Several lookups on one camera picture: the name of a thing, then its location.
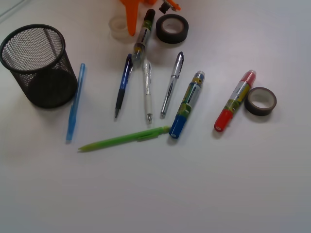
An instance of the blue pen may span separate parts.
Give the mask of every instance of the blue pen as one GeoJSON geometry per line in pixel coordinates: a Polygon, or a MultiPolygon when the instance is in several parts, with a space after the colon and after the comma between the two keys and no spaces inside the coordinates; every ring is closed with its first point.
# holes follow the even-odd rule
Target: blue pen
{"type": "Polygon", "coordinates": [[[132,68],[133,68],[132,55],[129,54],[126,58],[126,63],[125,63],[125,67],[124,67],[124,71],[123,71],[123,75],[121,79],[121,84],[119,88],[119,93],[118,93],[118,98],[117,98],[117,103],[116,103],[115,118],[118,117],[119,111],[121,109],[124,94],[125,94],[125,88],[126,88],[130,73],[132,71],[132,68]]]}
{"type": "Polygon", "coordinates": [[[79,78],[78,78],[78,90],[76,91],[76,94],[74,96],[74,101],[70,109],[69,120],[68,120],[68,130],[67,130],[67,136],[66,136],[66,140],[69,142],[72,140],[74,127],[76,125],[76,116],[77,116],[77,110],[78,110],[78,105],[79,105],[79,99],[80,99],[80,94],[81,94],[81,88],[82,88],[85,68],[86,68],[86,65],[82,63],[80,66],[80,73],[79,73],[79,78]]]}

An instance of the tape roll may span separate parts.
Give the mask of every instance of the tape roll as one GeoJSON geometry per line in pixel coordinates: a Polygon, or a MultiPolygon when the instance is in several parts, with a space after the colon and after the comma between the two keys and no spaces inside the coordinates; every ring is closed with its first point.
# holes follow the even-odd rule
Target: tape roll
{"type": "Polygon", "coordinates": [[[161,41],[178,44],[187,38],[189,24],[185,18],[170,14],[160,17],[155,27],[156,35],[161,41]]]}
{"type": "Polygon", "coordinates": [[[244,105],[250,113],[256,116],[266,116],[269,115],[276,106],[276,96],[267,88],[256,87],[248,92],[244,105]],[[256,106],[254,102],[265,104],[265,108],[256,106]]]}
{"type": "Polygon", "coordinates": [[[115,39],[124,39],[129,36],[125,17],[113,17],[109,21],[110,33],[115,39]]]}

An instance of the blue mechanical pencil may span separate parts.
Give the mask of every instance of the blue mechanical pencil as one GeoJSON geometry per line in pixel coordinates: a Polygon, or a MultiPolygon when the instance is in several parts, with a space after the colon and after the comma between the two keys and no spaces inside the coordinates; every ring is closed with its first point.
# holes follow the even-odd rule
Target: blue mechanical pencil
{"type": "Polygon", "coordinates": [[[81,63],[79,78],[78,78],[78,89],[74,96],[74,101],[71,106],[70,114],[69,114],[68,130],[67,130],[67,136],[66,136],[67,142],[70,142],[72,140],[74,127],[76,125],[76,116],[77,116],[77,110],[78,110],[78,105],[79,105],[79,99],[80,99],[80,94],[81,94],[81,88],[82,88],[85,68],[86,68],[86,65],[84,63],[81,63]]]}

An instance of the black tape roll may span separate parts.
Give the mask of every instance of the black tape roll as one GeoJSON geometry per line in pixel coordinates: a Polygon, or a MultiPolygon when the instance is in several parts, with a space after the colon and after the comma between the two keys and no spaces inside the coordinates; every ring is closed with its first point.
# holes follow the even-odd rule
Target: black tape roll
{"type": "Polygon", "coordinates": [[[257,116],[266,116],[272,112],[276,106],[276,96],[267,88],[256,87],[249,91],[245,98],[244,105],[246,109],[257,116]],[[267,103],[267,108],[259,108],[253,102],[265,102],[267,103]]]}
{"type": "Polygon", "coordinates": [[[189,24],[185,18],[169,14],[162,16],[156,22],[156,35],[157,37],[168,44],[177,44],[183,42],[188,35],[189,24]],[[166,27],[175,27],[176,33],[171,33],[165,30],[166,27]]]}

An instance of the mesh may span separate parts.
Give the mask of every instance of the mesh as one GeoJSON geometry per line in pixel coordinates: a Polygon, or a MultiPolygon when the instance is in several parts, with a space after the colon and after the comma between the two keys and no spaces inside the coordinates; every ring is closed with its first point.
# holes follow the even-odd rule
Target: mesh
{"type": "Polygon", "coordinates": [[[63,105],[77,89],[63,41],[50,26],[30,25],[0,48],[1,62],[8,66],[27,98],[39,107],[63,105]]]}

